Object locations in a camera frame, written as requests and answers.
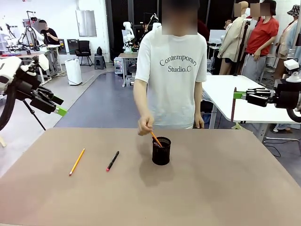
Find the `person's right hand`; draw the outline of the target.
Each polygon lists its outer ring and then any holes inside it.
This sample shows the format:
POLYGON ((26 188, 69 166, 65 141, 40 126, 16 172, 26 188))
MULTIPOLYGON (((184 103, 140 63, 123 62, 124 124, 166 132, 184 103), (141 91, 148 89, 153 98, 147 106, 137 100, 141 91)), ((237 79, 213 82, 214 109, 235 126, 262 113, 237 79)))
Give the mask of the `person's right hand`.
POLYGON ((138 121, 138 135, 144 136, 153 131, 154 118, 151 115, 142 116, 138 121))

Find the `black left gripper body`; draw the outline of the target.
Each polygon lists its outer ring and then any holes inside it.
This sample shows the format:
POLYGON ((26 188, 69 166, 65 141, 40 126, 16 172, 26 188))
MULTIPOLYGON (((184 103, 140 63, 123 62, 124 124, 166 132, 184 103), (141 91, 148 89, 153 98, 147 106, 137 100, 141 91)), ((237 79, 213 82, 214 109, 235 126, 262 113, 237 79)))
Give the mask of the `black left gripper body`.
POLYGON ((40 86, 41 82, 37 75, 29 75, 22 69, 17 69, 14 80, 11 83, 16 89, 16 99, 33 100, 36 97, 34 92, 40 86))

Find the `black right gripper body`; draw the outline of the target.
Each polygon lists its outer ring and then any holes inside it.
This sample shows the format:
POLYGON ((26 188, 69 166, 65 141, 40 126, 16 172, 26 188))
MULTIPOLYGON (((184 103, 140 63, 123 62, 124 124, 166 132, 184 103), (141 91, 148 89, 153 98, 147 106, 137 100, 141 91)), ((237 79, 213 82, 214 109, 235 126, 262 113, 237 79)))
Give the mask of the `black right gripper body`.
POLYGON ((276 108, 299 109, 301 107, 301 83, 275 81, 276 108))

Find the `person's left hand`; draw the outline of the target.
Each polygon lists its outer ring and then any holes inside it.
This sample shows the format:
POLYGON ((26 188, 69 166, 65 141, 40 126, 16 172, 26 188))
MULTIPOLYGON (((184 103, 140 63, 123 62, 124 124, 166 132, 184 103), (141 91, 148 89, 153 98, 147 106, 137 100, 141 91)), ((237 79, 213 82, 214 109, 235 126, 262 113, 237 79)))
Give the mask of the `person's left hand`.
POLYGON ((193 128, 194 129, 204 129, 205 128, 205 123, 201 116, 194 119, 193 128))

